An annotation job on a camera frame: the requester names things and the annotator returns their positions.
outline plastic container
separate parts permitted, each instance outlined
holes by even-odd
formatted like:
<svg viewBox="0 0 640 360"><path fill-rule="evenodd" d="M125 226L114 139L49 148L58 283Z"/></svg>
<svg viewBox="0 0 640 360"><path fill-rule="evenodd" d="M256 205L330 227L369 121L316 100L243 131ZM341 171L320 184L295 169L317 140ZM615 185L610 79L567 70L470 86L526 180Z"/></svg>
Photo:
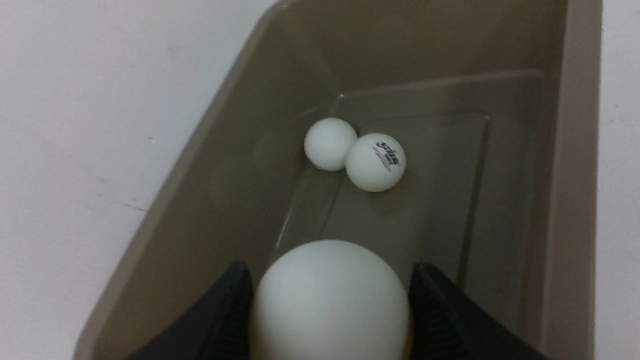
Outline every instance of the plastic container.
<svg viewBox="0 0 640 360"><path fill-rule="evenodd" d="M78 356L133 353L231 261L246 261L258 283L289 249L335 238L373 250L407 286L415 263L433 263L533 347L587 358L593 3L276 5L148 212ZM567 16L580 21L567 27ZM566 47L565 35L575 39ZM303 139L324 117L399 140L403 181L371 194L313 167Z"/></svg>

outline white wall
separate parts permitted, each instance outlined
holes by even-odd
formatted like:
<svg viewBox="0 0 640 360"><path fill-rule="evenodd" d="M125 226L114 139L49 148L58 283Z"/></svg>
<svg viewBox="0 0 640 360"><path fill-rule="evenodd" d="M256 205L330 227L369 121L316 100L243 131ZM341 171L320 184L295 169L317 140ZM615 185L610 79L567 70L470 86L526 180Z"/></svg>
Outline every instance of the white wall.
<svg viewBox="0 0 640 360"><path fill-rule="evenodd" d="M0 0L0 359L70 359L271 0Z"/></svg>
<svg viewBox="0 0 640 360"><path fill-rule="evenodd" d="M640 1L605 0L596 241L597 359L640 358Z"/></svg>

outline bin floor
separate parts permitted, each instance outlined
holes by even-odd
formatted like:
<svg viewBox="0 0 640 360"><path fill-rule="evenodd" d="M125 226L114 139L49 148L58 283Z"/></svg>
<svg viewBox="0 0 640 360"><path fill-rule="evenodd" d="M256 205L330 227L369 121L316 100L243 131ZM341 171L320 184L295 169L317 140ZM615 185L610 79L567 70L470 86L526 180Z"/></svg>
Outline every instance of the bin floor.
<svg viewBox="0 0 640 360"><path fill-rule="evenodd" d="M403 180L366 193L346 173L309 165L273 260L321 239L362 245L408 285L414 263L436 265L515 329L525 264L542 79L513 72L340 96L331 116L360 136L393 136Z"/></svg>

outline table tennis ball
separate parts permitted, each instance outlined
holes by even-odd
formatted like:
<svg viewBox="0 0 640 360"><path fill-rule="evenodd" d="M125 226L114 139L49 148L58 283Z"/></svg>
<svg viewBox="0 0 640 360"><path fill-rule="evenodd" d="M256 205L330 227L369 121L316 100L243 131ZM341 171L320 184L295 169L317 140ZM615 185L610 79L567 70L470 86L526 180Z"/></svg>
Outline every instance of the table tennis ball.
<svg viewBox="0 0 640 360"><path fill-rule="evenodd" d="M346 167L355 186L379 193L400 182L406 171L406 155L400 143L391 136L368 134L351 146Z"/></svg>
<svg viewBox="0 0 640 360"><path fill-rule="evenodd" d="M357 139L356 131L346 121L323 119L309 129L305 153L317 168L339 171L344 168L344 157Z"/></svg>
<svg viewBox="0 0 640 360"><path fill-rule="evenodd" d="M255 360L400 360L409 303L396 273L373 252L315 241L265 274L251 317Z"/></svg>

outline white ball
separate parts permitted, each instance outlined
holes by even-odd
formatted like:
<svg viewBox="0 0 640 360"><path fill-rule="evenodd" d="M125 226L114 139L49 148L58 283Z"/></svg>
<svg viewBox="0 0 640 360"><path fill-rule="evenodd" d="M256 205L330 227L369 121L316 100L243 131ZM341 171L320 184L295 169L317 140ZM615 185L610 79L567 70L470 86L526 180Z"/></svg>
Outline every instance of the white ball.
<svg viewBox="0 0 640 360"><path fill-rule="evenodd" d="M346 167L355 186L379 193L400 182L406 171L406 155L402 145L391 136L368 134L351 146Z"/></svg>
<svg viewBox="0 0 640 360"><path fill-rule="evenodd" d="M339 171L358 134L346 121L327 118L316 122L305 137L305 153L319 169Z"/></svg>
<svg viewBox="0 0 640 360"><path fill-rule="evenodd" d="M373 252L338 240L302 245L262 278L252 309L256 360L400 360L409 303Z"/></svg>

